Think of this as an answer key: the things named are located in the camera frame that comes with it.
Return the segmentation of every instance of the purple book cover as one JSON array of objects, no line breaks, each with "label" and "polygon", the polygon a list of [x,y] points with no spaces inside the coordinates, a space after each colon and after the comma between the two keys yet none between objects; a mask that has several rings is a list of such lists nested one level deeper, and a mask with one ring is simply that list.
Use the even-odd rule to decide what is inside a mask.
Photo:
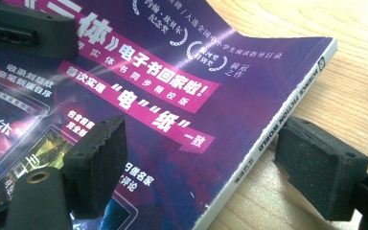
[{"label": "purple book cover", "polygon": [[0,50],[0,204],[124,115],[128,162],[103,218],[74,229],[205,229],[336,51],[252,38],[205,1],[6,0],[76,19],[80,55]]}]

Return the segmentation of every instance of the printed book image on cover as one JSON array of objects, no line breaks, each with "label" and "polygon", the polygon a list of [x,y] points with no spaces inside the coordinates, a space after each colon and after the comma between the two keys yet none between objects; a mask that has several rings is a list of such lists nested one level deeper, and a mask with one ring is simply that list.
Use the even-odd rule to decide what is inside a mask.
[{"label": "printed book image on cover", "polygon": [[243,36],[205,1],[3,2],[74,18],[80,54],[0,49],[0,203],[96,123],[126,120],[113,199],[74,229],[207,228],[336,51],[331,37]]}]

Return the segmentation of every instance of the wooden table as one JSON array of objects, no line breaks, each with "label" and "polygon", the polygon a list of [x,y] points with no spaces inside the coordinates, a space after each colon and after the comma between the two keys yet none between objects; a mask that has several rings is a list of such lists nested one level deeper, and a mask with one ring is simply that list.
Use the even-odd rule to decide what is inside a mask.
[{"label": "wooden table", "polygon": [[[332,36],[338,52],[293,116],[307,119],[368,155],[368,0],[209,0],[244,35]],[[328,222],[288,182],[272,143],[210,229],[357,229]]]}]

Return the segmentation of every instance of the book cover illustration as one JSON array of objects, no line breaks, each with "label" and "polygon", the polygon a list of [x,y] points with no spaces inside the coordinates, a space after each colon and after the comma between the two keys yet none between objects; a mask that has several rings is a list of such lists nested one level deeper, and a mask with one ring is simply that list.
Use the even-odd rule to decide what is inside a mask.
[{"label": "book cover illustration", "polygon": [[206,228],[336,50],[331,37],[243,36],[205,1],[4,2],[75,18],[80,55],[0,50],[0,85],[46,109],[0,158],[0,200],[20,168],[60,166],[96,123],[126,118],[114,197],[75,229]]}]

